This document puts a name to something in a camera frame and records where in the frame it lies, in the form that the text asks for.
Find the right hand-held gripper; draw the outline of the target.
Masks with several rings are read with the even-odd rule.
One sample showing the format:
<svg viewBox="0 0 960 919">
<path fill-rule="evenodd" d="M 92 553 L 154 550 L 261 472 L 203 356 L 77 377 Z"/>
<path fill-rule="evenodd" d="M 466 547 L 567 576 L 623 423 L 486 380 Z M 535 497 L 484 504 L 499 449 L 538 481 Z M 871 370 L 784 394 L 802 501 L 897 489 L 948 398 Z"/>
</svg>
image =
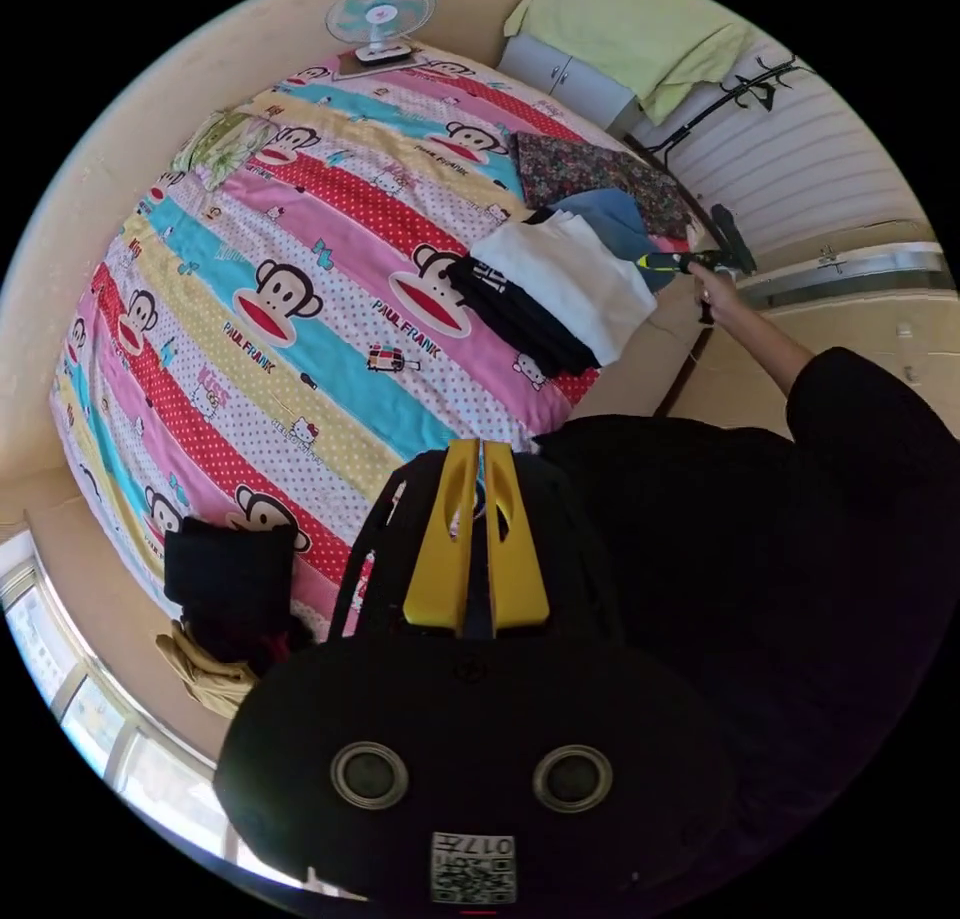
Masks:
<svg viewBox="0 0 960 919">
<path fill-rule="evenodd" d="M 737 258 L 726 250 L 703 250 L 697 252 L 656 252 L 648 253 L 636 260 L 639 269 L 647 271 L 680 271 L 690 273 L 692 264 L 697 264 L 712 272 L 725 271 L 736 273 L 740 271 Z"/>
</svg>

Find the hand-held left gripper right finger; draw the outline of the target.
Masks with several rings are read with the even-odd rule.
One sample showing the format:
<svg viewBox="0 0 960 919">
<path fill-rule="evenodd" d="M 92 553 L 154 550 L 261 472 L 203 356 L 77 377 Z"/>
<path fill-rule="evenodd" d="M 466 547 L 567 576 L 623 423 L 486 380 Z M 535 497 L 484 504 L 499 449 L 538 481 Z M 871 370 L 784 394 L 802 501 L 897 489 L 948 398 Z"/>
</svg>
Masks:
<svg viewBox="0 0 960 919">
<path fill-rule="evenodd" d="M 493 630 L 542 627 L 549 602 L 511 447 L 482 443 L 486 540 Z"/>
</svg>

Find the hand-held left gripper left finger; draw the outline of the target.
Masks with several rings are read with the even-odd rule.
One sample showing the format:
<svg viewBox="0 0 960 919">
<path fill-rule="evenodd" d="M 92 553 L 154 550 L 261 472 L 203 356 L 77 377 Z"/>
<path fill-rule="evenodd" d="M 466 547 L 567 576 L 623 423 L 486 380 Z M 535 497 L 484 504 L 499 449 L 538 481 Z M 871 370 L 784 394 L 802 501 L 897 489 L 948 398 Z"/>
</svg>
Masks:
<svg viewBox="0 0 960 919">
<path fill-rule="evenodd" d="M 472 551 L 474 494 L 480 444 L 451 442 L 443 458 L 402 612 L 407 624 L 461 629 Z"/>
</svg>

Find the person's right hand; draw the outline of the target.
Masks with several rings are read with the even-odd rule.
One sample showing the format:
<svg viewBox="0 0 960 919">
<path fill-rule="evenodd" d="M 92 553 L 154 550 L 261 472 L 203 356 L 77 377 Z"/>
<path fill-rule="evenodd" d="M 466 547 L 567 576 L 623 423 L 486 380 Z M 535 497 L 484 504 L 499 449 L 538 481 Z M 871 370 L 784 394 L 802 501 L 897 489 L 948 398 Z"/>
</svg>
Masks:
<svg viewBox="0 0 960 919">
<path fill-rule="evenodd" d="M 709 324 L 727 328 L 743 311 L 735 282 L 728 272 L 715 272 L 694 261 L 689 265 L 701 306 L 701 317 Z"/>
</svg>

